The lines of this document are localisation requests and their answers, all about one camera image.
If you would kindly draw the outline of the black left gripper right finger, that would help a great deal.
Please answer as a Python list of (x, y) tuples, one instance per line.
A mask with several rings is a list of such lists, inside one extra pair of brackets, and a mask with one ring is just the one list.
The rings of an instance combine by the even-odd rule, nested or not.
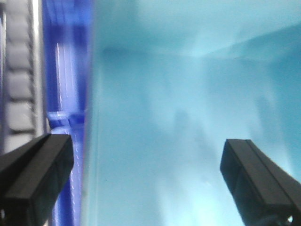
[(252, 140), (227, 139), (220, 171), (246, 226), (299, 226), (301, 184)]

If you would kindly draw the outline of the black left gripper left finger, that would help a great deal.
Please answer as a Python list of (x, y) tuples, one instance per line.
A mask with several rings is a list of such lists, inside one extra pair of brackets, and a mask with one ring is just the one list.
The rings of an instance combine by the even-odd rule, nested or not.
[(45, 134), (1, 155), (0, 224), (44, 225), (72, 168), (68, 134)]

